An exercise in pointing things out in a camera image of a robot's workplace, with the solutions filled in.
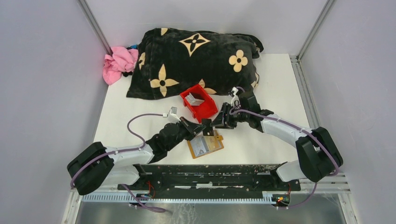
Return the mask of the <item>silver credit card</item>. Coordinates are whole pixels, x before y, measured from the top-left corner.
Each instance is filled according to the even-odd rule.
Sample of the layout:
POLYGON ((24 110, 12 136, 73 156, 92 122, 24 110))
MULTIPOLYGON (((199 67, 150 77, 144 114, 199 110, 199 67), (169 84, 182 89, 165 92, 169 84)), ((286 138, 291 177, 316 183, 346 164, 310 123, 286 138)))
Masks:
POLYGON ((194 156, 198 157, 207 153, 207 148, 203 137, 194 138, 190 141, 194 156))

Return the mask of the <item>yellow leather card holder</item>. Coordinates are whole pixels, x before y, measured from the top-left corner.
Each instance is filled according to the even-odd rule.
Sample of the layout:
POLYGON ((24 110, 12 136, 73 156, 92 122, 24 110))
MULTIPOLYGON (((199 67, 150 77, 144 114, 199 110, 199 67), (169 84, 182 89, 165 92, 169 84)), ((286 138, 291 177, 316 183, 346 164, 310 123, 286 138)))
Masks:
POLYGON ((214 153, 224 148, 223 136, 214 131, 213 136, 199 135, 187 141, 193 159, 214 153))

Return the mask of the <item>red plastic bin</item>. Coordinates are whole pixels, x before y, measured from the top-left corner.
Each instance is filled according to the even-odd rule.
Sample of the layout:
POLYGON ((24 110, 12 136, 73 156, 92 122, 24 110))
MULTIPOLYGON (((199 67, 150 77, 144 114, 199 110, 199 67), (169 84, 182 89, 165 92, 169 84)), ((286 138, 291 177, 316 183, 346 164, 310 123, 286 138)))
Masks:
POLYGON ((215 115, 218 112, 215 101, 199 84, 196 84, 193 87, 180 93, 180 97, 182 98, 183 105, 188 108, 188 110, 192 113, 192 117, 195 118, 198 123, 201 123, 201 119, 209 119, 211 116, 215 115), (195 97, 204 99, 205 101, 200 106, 189 105, 184 98, 190 92, 195 97))

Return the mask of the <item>gold credit card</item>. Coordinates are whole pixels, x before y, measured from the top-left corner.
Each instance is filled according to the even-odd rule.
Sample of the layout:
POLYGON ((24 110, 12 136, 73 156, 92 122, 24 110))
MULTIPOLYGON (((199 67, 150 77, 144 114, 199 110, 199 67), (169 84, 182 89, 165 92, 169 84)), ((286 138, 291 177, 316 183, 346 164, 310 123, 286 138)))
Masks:
POLYGON ((216 136, 203 136, 208 151, 216 151, 222 148, 216 136))

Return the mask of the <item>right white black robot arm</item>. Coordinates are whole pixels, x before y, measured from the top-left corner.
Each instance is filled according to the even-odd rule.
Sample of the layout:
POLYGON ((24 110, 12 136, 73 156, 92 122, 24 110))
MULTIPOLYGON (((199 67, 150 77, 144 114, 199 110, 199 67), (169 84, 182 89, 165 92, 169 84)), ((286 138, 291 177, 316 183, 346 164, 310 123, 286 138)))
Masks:
POLYGON ((223 103, 212 127, 234 129, 238 123, 246 122, 252 129, 275 136, 297 151, 297 160, 271 170, 269 183, 273 189, 282 190, 296 179, 319 182, 338 174, 343 158, 327 129, 302 127, 284 120, 273 111, 262 109, 251 91, 232 96, 231 103, 223 103))

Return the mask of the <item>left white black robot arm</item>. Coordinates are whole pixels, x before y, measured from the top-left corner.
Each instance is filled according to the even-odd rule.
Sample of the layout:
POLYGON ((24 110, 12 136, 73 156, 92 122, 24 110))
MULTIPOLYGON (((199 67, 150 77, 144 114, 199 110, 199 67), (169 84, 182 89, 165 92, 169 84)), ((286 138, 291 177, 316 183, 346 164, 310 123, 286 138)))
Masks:
POLYGON ((139 173, 137 165, 158 162, 184 140, 192 140, 206 129, 206 125, 181 117, 166 124, 158 133, 140 145, 105 147, 100 141, 92 143, 68 165, 70 186, 80 195, 88 195, 110 185, 131 185, 143 189, 147 177, 139 173))

